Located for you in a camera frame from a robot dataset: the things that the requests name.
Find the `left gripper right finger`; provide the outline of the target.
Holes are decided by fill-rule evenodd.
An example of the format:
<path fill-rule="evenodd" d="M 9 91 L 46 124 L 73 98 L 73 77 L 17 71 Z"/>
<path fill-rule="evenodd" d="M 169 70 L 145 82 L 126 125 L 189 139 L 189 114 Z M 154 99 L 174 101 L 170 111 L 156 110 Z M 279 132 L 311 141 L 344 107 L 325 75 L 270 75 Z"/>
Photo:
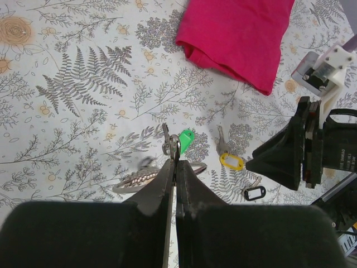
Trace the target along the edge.
<path fill-rule="evenodd" d="M 230 205 L 184 160 L 176 171 L 180 267 L 346 267 L 327 214 L 313 205 Z"/>

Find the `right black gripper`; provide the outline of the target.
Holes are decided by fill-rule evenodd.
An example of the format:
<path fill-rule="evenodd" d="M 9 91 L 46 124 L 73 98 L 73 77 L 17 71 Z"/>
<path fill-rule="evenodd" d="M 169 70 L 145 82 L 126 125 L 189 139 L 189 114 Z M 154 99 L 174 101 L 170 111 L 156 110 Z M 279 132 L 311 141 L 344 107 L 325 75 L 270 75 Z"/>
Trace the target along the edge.
<path fill-rule="evenodd" d="M 356 172 L 356 123 L 333 118 L 356 117 L 356 110 L 332 109 L 325 120 L 321 114 L 320 102 L 301 97 L 289 123 L 253 151 L 246 169 L 291 190 L 298 190 L 301 176 L 314 188 L 324 168 Z"/>

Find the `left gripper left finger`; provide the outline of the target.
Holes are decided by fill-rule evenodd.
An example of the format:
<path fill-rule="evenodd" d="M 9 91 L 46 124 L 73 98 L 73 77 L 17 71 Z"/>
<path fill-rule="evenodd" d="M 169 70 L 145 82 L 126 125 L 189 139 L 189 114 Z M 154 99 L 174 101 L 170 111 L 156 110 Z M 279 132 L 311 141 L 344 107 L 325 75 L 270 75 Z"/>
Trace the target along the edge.
<path fill-rule="evenodd" d="M 34 201 L 1 228 L 2 267 L 166 267 L 175 164 L 121 203 Z"/>

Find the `large metal keyring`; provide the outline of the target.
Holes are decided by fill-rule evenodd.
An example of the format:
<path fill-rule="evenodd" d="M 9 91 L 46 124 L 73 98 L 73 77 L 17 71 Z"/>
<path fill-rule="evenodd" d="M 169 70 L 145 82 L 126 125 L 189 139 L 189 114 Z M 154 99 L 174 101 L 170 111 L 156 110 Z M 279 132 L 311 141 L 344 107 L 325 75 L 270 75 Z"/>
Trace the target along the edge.
<path fill-rule="evenodd" d="M 170 159 L 169 163 L 177 167 L 181 156 L 181 142 L 178 135 L 171 135 L 169 138 Z M 154 180 L 162 167 L 151 166 L 154 160 L 152 157 L 143 159 L 137 171 L 124 177 L 123 181 L 114 185 L 112 191 L 116 194 L 136 193 Z"/>

